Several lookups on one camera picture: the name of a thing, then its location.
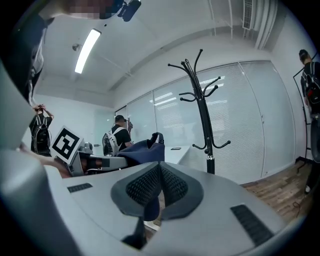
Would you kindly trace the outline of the white ceiling air vent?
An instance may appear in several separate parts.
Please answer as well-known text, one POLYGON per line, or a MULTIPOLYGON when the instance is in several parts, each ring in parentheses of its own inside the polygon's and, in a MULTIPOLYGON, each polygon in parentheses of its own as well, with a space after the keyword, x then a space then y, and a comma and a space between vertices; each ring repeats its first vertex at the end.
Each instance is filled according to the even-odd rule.
POLYGON ((246 30, 252 29, 253 0, 243 0, 242 27, 246 30))

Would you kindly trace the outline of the white table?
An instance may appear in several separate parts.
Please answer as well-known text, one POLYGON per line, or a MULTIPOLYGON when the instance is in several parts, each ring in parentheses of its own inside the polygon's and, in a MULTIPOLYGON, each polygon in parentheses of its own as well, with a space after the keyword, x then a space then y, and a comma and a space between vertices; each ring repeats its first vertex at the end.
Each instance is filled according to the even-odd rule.
POLYGON ((164 150, 164 160, 167 163, 179 164, 189 151, 190 146, 166 146, 164 150), (181 147, 180 150, 170 150, 171 148, 181 147))

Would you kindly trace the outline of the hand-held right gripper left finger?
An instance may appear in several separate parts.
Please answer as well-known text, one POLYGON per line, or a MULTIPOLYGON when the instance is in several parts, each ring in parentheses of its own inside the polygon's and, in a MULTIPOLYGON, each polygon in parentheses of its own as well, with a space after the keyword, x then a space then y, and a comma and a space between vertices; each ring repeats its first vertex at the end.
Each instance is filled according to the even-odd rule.
POLYGON ((117 181, 151 166, 151 163, 144 163, 108 173, 64 178, 62 181, 66 187, 91 184, 92 187, 72 192, 71 196, 90 219, 121 240, 135 231, 138 218, 125 215, 119 210, 111 198, 111 189, 117 181))

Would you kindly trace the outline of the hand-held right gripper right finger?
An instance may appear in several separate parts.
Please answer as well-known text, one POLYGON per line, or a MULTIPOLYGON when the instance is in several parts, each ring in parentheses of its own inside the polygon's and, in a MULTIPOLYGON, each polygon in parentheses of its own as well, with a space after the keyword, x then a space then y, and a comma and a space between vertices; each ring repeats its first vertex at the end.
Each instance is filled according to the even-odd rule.
POLYGON ((280 245, 284 220, 266 203, 237 183, 183 165, 168 166, 196 179, 203 199, 187 217, 163 221, 160 230, 144 246, 147 256, 273 256, 280 245), (256 246, 231 208, 245 205, 271 233, 256 246))

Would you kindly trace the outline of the black metal garment stand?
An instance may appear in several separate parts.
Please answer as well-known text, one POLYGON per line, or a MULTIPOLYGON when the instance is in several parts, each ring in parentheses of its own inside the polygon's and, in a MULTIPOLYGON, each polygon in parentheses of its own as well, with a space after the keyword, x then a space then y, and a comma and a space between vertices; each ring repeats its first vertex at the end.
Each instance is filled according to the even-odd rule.
POLYGON ((306 104, 304 101, 304 97, 301 90, 301 85, 298 84, 298 78, 301 76, 304 68, 301 68, 296 74, 293 75, 293 81, 295 82, 296 88, 299 93, 300 101, 301 101, 301 108, 303 112, 303 119, 304 119, 304 135, 305 135, 305 143, 304 143, 304 157, 302 157, 303 165, 300 167, 302 168, 306 164, 311 164, 313 159, 308 158, 308 153, 311 153, 311 147, 309 146, 309 139, 310 139, 310 131, 309 128, 311 126, 310 118, 307 117, 306 113, 306 104))

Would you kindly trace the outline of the person's black clothing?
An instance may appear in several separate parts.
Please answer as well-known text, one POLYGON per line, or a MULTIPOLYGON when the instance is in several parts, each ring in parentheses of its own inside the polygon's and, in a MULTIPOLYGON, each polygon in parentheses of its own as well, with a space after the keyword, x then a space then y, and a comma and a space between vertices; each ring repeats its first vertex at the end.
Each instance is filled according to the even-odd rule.
POLYGON ((30 105, 44 67, 43 38, 53 21, 40 15, 32 17, 9 39, 1 57, 12 82, 30 105))

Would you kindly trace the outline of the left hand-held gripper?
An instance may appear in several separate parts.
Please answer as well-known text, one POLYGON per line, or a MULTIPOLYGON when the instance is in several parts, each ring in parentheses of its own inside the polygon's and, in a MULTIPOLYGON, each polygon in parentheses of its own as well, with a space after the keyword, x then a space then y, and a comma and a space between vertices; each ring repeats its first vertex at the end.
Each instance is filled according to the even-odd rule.
POLYGON ((93 154, 93 146, 84 138, 63 125, 50 146, 52 155, 63 162, 72 177, 83 176, 81 156, 87 159, 88 173, 108 173, 125 169, 129 165, 124 157, 97 156, 93 154))

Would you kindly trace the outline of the person's left forearm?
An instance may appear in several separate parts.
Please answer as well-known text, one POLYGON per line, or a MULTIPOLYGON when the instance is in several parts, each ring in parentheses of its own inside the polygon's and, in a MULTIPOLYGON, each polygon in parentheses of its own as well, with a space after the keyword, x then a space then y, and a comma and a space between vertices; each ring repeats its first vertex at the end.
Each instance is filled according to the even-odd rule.
POLYGON ((62 178, 70 178, 71 175, 64 164, 57 161, 55 158, 51 156, 43 156, 34 153, 31 151, 23 142, 21 142, 19 146, 19 150, 23 153, 26 153, 34 158, 36 158, 42 165, 52 166, 58 169, 62 178))

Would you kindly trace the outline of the black metal coat rack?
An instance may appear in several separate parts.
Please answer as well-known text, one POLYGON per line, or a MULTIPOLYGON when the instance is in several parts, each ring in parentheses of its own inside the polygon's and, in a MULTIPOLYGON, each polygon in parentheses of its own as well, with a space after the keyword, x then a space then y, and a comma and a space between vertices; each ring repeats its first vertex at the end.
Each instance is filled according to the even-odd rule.
POLYGON ((193 66, 191 66, 188 59, 185 59, 184 61, 182 61, 180 63, 181 64, 180 66, 173 65, 170 63, 168 64, 168 66, 183 70, 190 79, 193 91, 180 93, 179 100, 183 102, 188 102, 188 103, 192 103, 192 102, 197 103, 201 125, 202 125, 203 137, 204 137, 204 146, 200 147, 196 144, 193 144, 192 147, 198 150, 204 151, 204 153, 207 155, 206 172, 214 175, 215 174, 215 157, 214 157, 213 149, 214 148, 222 149, 225 146, 229 145, 231 141, 228 140, 226 143, 220 146, 215 144, 212 123, 211 123, 211 119, 210 119, 210 115, 207 107, 206 98, 211 96, 219 88, 216 82, 219 81, 221 77, 218 76, 217 78, 213 79, 211 82, 207 83, 207 85, 204 88, 201 87, 196 69, 197 69, 198 60, 202 52, 203 50, 200 49, 193 66))

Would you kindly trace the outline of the long ceiling light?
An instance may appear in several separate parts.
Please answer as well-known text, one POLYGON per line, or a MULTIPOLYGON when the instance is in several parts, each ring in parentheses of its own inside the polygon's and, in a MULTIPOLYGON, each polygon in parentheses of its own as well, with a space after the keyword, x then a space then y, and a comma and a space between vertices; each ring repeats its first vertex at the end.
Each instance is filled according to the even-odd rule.
POLYGON ((96 41, 100 37, 100 35, 101 35, 101 32, 96 29, 92 29, 89 32, 81 50, 80 50, 80 54, 79 54, 77 62, 76 62, 76 66, 75 66, 74 71, 77 74, 81 74, 83 72, 84 66, 86 64, 86 61, 87 61, 89 55, 90 55, 90 52, 92 51, 92 49, 93 49, 96 41))

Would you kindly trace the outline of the dark blue cloth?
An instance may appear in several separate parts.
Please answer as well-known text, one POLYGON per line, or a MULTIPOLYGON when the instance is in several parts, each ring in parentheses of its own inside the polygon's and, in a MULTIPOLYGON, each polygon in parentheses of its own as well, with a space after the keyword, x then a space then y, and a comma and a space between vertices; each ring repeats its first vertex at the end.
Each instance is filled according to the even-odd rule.
MULTIPOLYGON (((149 162, 161 162, 165 160, 165 141, 160 132, 152 134, 151 139, 146 139, 127 147, 116 154, 117 157, 124 157, 129 167, 149 162)), ((160 214, 160 203, 158 196, 161 192, 160 175, 155 171, 153 177, 147 177, 143 186, 151 186, 151 199, 144 207, 144 220, 151 222, 157 219, 160 214)))

